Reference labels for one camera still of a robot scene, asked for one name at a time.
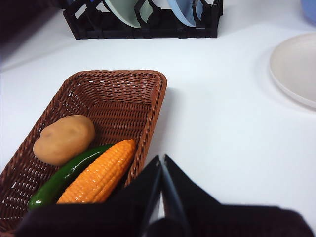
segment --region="brown woven basket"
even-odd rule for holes
[[[128,185],[143,168],[166,85],[165,76],[156,71],[86,71],[68,78],[1,174],[0,236],[14,233],[32,194],[58,169],[33,153],[43,128],[80,114],[95,125],[91,147],[134,139],[137,150]]]

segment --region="dish rack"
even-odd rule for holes
[[[103,0],[75,0],[63,14],[76,39],[151,39],[151,38],[217,38],[219,18],[223,15],[223,0],[214,0],[208,4],[205,0],[194,0],[192,4],[195,27],[181,23],[171,9],[161,9],[152,0],[147,0],[153,8],[147,22],[140,15],[140,9],[146,0],[138,0],[135,14],[141,28],[130,27],[121,22]],[[203,11],[201,19],[197,16],[197,4],[201,1]],[[97,6],[102,3],[108,12],[102,12]],[[82,7],[84,12],[76,17]]]

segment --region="table surface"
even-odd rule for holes
[[[224,4],[217,39],[75,40],[62,11],[37,18],[1,53],[1,171],[70,75],[157,70],[168,87],[148,160],[167,153],[221,203],[289,208],[316,233],[316,110],[268,67],[278,44],[316,26],[298,0]]]

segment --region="cucumber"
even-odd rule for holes
[[[29,200],[28,209],[54,204],[65,189],[82,173],[92,162],[113,144],[92,148],[71,159],[61,167]]]

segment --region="corn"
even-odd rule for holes
[[[104,202],[127,171],[135,146],[134,140],[124,140],[110,147],[74,180],[57,203]]]

